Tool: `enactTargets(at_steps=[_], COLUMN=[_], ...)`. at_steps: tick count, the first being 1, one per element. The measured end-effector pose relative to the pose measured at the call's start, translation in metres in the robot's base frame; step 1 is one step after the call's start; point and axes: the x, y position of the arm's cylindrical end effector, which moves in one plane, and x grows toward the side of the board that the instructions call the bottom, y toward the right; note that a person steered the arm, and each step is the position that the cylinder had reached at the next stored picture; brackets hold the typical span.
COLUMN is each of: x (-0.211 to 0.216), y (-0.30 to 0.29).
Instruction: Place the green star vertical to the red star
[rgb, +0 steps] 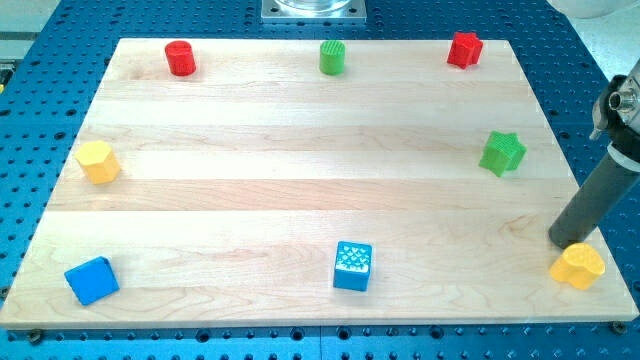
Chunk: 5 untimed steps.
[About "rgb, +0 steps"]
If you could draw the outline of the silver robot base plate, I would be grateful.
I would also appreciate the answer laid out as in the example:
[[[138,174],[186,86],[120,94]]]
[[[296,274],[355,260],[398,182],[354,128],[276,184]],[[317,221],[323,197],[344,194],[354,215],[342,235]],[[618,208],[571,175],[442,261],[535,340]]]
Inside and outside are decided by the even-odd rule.
[[[262,0],[263,23],[331,22],[367,19],[365,0]]]

